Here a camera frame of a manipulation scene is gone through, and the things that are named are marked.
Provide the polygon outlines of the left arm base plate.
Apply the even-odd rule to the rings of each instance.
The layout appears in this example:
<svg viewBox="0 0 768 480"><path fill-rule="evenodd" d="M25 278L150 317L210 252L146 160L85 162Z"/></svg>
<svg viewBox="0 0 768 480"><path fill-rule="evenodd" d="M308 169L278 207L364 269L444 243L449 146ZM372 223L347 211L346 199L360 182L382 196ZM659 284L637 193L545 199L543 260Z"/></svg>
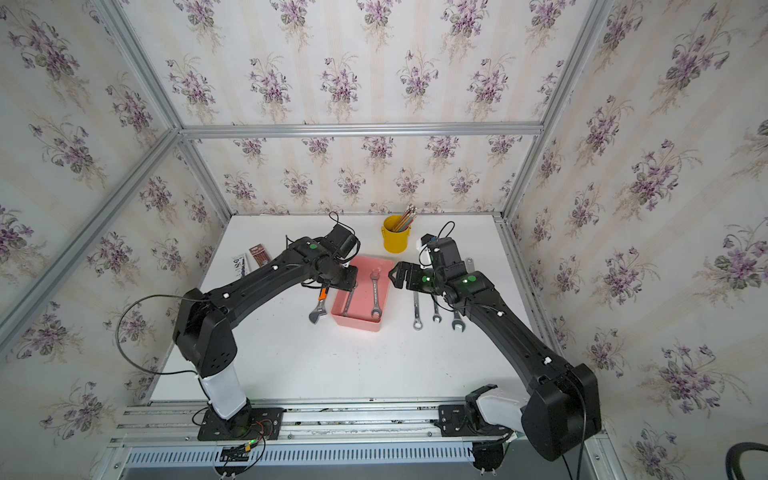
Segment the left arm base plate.
<svg viewBox="0 0 768 480"><path fill-rule="evenodd" d="M258 440L261 437L276 440L284 413L285 410L282 408L251 407L235 414L229 420L222 420L211 407L208 407L200 422L197 440L202 442L246 441Z"/></svg>

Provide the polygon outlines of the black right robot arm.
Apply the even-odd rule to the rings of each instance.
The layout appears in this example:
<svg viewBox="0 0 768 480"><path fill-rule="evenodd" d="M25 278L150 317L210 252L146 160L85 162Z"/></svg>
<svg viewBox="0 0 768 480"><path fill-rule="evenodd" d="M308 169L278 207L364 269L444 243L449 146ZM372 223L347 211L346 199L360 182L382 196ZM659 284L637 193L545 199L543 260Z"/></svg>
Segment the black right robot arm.
<svg viewBox="0 0 768 480"><path fill-rule="evenodd" d="M528 394L520 430L544 459L554 461L602 429L599 388L584 363L574 366L534 335L506 305L488 277L471 271L454 240L426 244L428 267L398 262L388 273L398 289L434 294L460 311L493 342Z"/></svg>

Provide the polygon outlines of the double open end wrench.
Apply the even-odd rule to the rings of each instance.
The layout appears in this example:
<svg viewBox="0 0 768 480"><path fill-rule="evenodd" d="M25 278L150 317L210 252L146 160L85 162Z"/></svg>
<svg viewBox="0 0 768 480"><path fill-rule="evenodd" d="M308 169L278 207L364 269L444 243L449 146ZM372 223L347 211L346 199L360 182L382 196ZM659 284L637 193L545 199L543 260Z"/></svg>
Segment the double open end wrench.
<svg viewBox="0 0 768 480"><path fill-rule="evenodd" d="M371 281L372 295L373 295L373 308L371 311L371 317L373 320L380 320L382 315L382 310L379 303L379 290L378 290L379 279L380 279L380 270L379 269L372 270L370 273L370 281Z"/></svg>

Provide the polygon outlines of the pink plastic storage box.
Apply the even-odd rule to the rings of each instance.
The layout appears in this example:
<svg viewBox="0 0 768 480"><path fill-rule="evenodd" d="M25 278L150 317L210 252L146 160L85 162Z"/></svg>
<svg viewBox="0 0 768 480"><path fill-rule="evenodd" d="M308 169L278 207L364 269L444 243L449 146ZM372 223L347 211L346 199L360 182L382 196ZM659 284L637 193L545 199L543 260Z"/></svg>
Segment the pink plastic storage box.
<svg viewBox="0 0 768 480"><path fill-rule="evenodd" d="M357 286L351 307L347 316L341 315L349 292L339 291L331 309L331 316L340 327L378 332L381 330L383 320L387 317L386 303L391 286L391 281L387 274L395 263L392 260L379 257L357 256L351 261L350 265L358 267ZM378 281L379 303L382 310L380 320L373 320L371 317L373 295L370 273L375 269L380 270L380 279Z"/></svg>

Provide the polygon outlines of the bundle of pencils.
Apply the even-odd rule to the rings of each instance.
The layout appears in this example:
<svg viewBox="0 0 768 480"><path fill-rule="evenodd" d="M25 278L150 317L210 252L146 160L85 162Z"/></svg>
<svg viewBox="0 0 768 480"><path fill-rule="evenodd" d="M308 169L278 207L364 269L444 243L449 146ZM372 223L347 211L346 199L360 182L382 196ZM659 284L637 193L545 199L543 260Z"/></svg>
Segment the bundle of pencils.
<svg viewBox="0 0 768 480"><path fill-rule="evenodd" d="M416 207L413 204L409 204L404 213L400 216L400 219L392 228L392 232L400 233L408 229L413 217L416 213Z"/></svg>

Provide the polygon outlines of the yellow pencil cup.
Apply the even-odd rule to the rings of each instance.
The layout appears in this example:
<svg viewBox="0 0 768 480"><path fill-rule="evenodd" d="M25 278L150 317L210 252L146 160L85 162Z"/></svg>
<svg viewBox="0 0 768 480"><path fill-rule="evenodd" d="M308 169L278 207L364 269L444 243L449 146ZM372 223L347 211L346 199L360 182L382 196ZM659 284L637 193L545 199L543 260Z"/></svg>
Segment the yellow pencil cup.
<svg viewBox="0 0 768 480"><path fill-rule="evenodd" d="M400 220L400 215L390 215L383 221L381 227L383 248L393 255L403 253L408 247L410 230L395 230Z"/></svg>

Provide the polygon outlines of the aluminium mounting rail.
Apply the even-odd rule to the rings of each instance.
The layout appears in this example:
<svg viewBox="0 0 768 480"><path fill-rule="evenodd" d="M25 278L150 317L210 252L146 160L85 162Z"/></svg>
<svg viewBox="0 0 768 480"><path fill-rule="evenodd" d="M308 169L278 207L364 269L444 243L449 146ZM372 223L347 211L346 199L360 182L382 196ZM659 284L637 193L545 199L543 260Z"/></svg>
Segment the aluminium mounting rail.
<svg viewBox="0 0 768 480"><path fill-rule="evenodd" d="M253 400L250 434L264 431L268 444L371 443L440 441L471 438L458 410L461 397L363 400ZM223 428L208 419L208 404L196 401L157 401L125 408L109 434L109 447L231 444Z"/></svg>

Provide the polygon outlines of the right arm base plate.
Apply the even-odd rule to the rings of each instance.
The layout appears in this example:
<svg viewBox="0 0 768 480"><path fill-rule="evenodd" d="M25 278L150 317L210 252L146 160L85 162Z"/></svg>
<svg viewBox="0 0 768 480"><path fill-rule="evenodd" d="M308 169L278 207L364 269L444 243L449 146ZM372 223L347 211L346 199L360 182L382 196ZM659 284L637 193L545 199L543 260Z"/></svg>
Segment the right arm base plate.
<svg viewBox="0 0 768 480"><path fill-rule="evenodd" d="M512 428L488 423L477 408L466 404L441 404L437 411L438 418L433 424L442 437L499 437L515 432Z"/></svg>

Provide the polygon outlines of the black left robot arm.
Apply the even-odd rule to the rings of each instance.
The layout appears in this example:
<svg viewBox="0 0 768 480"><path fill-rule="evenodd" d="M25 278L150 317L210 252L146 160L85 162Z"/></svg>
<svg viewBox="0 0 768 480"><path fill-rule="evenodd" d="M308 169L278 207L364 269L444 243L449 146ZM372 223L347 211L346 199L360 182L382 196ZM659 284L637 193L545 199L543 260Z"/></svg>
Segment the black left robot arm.
<svg viewBox="0 0 768 480"><path fill-rule="evenodd" d="M234 360L233 330L251 313L282 292L315 281L350 292L358 268L349 264L360 248L358 238L340 227L323 237L302 237L266 265L222 287L188 291L175 321L173 341L194 366L213 413L229 421L250 410Z"/></svg>

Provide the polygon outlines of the chrome end wrench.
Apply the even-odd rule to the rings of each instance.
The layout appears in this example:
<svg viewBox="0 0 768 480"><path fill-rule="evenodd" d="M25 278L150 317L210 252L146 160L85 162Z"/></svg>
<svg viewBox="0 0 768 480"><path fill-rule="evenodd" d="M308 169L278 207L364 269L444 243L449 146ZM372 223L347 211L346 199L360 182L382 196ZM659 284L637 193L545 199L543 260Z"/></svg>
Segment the chrome end wrench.
<svg viewBox="0 0 768 480"><path fill-rule="evenodd" d="M416 331L421 331L423 328L423 323L421 319L420 298L419 298L418 292L413 293L413 313L414 313L413 328Z"/></svg>

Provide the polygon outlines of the small chrome combination wrench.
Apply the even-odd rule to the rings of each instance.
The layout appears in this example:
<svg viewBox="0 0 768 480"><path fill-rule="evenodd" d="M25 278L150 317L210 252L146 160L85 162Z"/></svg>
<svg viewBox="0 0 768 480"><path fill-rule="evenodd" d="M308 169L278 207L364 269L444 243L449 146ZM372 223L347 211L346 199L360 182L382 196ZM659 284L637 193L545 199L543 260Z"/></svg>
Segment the small chrome combination wrench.
<svg viewBox="0 0 768 480"><path fill-rule="evenodd" d="M436 323L442 322L442 316L440 313L440 306L438 305L437 299L434 295L431 296L432 304L433 304L433 315L432 320Z"/></svg>

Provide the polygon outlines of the orange handled adjustable wrench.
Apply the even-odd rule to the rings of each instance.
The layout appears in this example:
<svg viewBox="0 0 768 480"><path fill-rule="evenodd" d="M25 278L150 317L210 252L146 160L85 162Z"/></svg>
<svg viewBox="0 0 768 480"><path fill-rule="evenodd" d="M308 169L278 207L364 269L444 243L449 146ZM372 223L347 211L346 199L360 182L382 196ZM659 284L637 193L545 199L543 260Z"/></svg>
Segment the orange handled adjustable wrench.
<svg viewBox="0 0 768 480"><path fill-rule="evenodd" d="M328 297L329 288L323 287L318 295L317 304L315 308L309 313L308 319L312 324L317 324L321 317L327 315L326 300Z"/></svg>

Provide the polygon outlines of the thin open end wrench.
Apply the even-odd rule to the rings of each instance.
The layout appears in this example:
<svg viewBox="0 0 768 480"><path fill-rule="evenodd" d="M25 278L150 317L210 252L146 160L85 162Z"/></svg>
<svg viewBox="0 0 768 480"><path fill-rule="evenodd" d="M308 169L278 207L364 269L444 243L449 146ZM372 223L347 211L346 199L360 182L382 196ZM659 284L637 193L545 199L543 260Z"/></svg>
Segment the thin open end wrench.
<svg viewBox="0 0 768 480"><path fill-rule="evenodd" d="M355 290L356 290L356 287L354 287L349 292L349 294L347 295L347 298L346 298L346 301L345 301L345 304L344 304L344 308L343 308L342 313L341 313L342 316L347 316L347 314L349 312L349 309L351 307L351 303L352 303L352 300L353 300L353 296L354 296Z"/></svg>

